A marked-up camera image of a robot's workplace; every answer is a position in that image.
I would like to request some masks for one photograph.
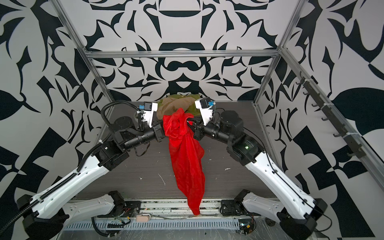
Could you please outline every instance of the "red garment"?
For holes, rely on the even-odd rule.
[[[204,149],[187,126],[187,118],[193,117],[179,108],[171,116],[164,115],[163,126],[165,135],[169,137],[169,153],[177,186],[187,197],[193,214],[199,215],[205,190],[205,176],[201,167]]]

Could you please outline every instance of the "robotic arm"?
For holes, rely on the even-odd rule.
[[[316,228],[316,221],[324,214],[327,204],[322,199],[313,199],[304,193],[270,161],[265,149],[244,133],[243,120],[235,111],[224,111],[218,124],[212,122],[214,104],[210,98],[195,102],[202,117],[188,119],[188,122],[192,122],[188,125],[194,131],[194,138],[201,140],[208,136],[226,144],[229,155],[257,175],[279,199],[269,200],[243,190],[235,198],[238,207],[280,223],[282,229],[295,240],[308,238]],[[160,142],[165,137],[162,125],[152,123],[156,110],[157,103],[144,103],[144,106],[140,106],[138,130],[127,116],[107,124],[111,140],[91,149],[83,165],[80,164],[45,191],[34,196],[24,195],[17,200],[21,211],[18,218],[24,216],[23,226],[31,239],[50,239],[68,224],[96,215],[114,217],[123,213],[125,202],[117,191],[76,204],[68,201],[92,181],[127,159],[131,149],[141,144],[149,145],[154,139]]]

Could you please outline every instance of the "beige object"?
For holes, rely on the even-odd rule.
[[[141,214],[136,216],[136,222],[148,222],[151,218],[149,214]]]
[[[184,112],[191,106],[195,104],[196,99],[193,97],[185,98],[164,98],[160,107],[158,107],[156,116],[157,119],[163,119],[164,115],[172,115],[179,108],[182,108]]]

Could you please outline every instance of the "red cloth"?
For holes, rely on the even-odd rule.
[[[199,215],[205,191],[205,176],[201,167],[204,149],[187,126],[187,118],[193,117],[179,108],[171,116],[164,115],[163,127],[169,137],[169,153],[177,186],[187,197],[193,214]]]

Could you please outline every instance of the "black and white mural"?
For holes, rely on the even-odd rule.
[[[253,100],[271,57],[94,59],[115,100],[156,101],[170,94]]]
[[[384,1],[310,0],[287,47],[384,159]]]
[[[384,192],[281,59],[259,102],[277,162],[303,191],[328,204],[318,239],[382,239]],[[330,221],[318,220],[318,230]]]
[[[63,0],[93,51],[269,49],[297,0]]]
[[[0,1],[0,225],[76,168],[106,98],[47,0]],[[27,239],[22,218],[4,239]]]

